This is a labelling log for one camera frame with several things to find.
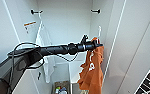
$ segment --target black cord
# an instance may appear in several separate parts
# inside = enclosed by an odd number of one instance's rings
[[[63,56],[60,56],[60,55],[58,55],[58,54],[54,54],[54,53],[52,53],[52,52],[50,52],[50,51],[48,51],[48,50],[46,50],[46,49],[45,49],[45,51],[47,51],[48,53],[50,53],[50,54],[52,54],[52,55],[56,55],[56,56],[58,56],[58,57],[60,57],[60,58],[63,58],[64,60],[66,60],[66,61],[68,61],[68,62],[74,61],[74,60],[76,59],[77,55],[78,55],[78,53],[76,53],[75,57],[74,57],[72,60],[68,60],[67,58],[65,58],[65,57],[63,57]]]
[[[43,59],[43,63],[42,63],[41,65],[39,65],[38,67],[27,67],[27,68],[25,68],[25,69],[37,69],[37,68],[40,68],[40,67],[45,63],[44,58],[42,58],[42,59]]]
[[[9,85],[10,85],[10,86],[12,85],[12,79],[13,79],[13,73],[14,73],[14,56],[15,56],[15,51],[16,51],[16,49],[17,49],[20,45],[23,45],[23,44],[32,44],[32,45],[36,45],[36,46],[40,47],[40,46],[37,45],[37,44],[30,43],[30,42],[25,42],[25,43],[20,43],[20,44],[18,44],[18,45],[14,48],[14,50],[13,50],[13,52],[12,52],[12,66],[11,66],[10,81],[9,81]],[[11,93],[12,93],[12,91],[10,90],[10,88],[8,88],[7,94],[11,94]]]
[[[17,49],[20,45],[23,45],[23,44],[32,44],[32,45],[36,45],[36,46],[40,47],[39,45],[34,44],[34,43],[24,42],[24,43],[18,44],[18,45],[14,48],[14,50],[13,50],[13,52],[12,52],[12,65],[11,65],[10,81],[9,81],[9,83],[8,83],[6,80],[0,78],[0,80],[1,80],[2,82],[6,83],[6,84],[9,86],[7,94],[12,94],[11,85],[12,85],[12,79],[13,79],[13,73],[14,73],[14,57],[21,56],[21,55],[23,55],[23,54],[29,53],[30,51],[36,49],[36,48],[33,48],[32,50],[29,50],[29,51],[26,51],[26,52],[23,52],[23,53],[20,53],[20,54],[15,55],[16,49]],[[68,60],[67,58],[65,58],[65,57],[63,57],[63,56],[54,54],[54,53],[52,53],[52,52],[50,52],[50,51],[47,51],[47,52],[50,53],[50,54],[52,54],[52,55],[56,55],[56,56],[58,56],[58,57],[61,57],[61,58],[63,58],[64,60],[66,60],[66,61],[68,61],[68,62],[74,61],[74,60],[76,59],[77,55],[78,55],[78,53],[77,53],[76,56],[75,56],[72,60]],[[25,69],[37,69],[37,68],[41,67],[44,63],[45,63],[45,60],[43,59],[43,63],[42,63],[41,65],[39,65],[38,67],[26,67],[26,68],[22,68],[21,70],[25,70]]]

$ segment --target cabinet door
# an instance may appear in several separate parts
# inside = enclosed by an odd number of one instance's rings
[[[118,94],[133,94],[150,70],[150,22]]]
[[[52,83],[46,83],[45,73],[43,66],[38,69],[30,70],[33,80],[35,81],[35,85],[38,89],[38,94],[51,94],[52,91]]]
[[[39,94],[30,70],[25,71],[13,94]]]

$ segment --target white cabinet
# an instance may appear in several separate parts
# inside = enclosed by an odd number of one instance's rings
[[[35,70],[26,70],[13,94],[51,94],[52,84],[46,83],[43,67]]]

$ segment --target orange towel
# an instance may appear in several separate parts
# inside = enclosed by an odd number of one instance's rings
[[[100,46],[93,52],[88,51],[86,62],[81,65],[83,70],[79,73],[79,88],[81,90],[89,90],[88,94],[101,94],[103,73],[100,64],[103,61],[103,50],[104,47]]]

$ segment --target black hook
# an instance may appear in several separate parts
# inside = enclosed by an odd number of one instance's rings
[[[34,12],[34,10],[31,10],[31,14],[33,15],[34,13],[42,13],[43,11],[40,12]]]
[[[91,12],[97,12],[98,14],[101,13],[101,10],[91,10]]]

